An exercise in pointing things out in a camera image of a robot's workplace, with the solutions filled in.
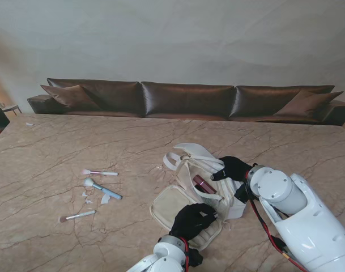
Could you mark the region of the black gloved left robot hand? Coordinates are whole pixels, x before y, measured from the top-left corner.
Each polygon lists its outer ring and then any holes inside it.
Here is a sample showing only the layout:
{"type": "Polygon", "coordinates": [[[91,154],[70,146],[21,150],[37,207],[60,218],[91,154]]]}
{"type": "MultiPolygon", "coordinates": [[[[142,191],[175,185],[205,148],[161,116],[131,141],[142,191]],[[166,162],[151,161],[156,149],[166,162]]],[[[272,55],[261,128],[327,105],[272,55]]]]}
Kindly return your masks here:
{"type": "Polygon", "coordinates": [[[169,234],[190,241],[216,221],[216,218],[217,212],[207,204],[186,205],[176,215],[169,234]]]}

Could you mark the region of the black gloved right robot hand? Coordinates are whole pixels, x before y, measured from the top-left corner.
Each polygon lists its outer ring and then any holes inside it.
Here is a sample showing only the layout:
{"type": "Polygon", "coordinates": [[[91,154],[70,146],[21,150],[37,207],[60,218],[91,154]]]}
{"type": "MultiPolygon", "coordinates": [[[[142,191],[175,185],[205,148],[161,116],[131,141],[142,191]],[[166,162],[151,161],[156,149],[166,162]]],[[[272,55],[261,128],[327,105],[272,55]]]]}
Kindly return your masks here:
{"type": "Polygon", "coordinates": [[[242,160],[234,156],[225,156],[220,158],[224,163],[224,168],[211,176],[211,180],[219,181],[230,178],[234,181],[243,182],[249,171],[253,168],[242,160]]]}

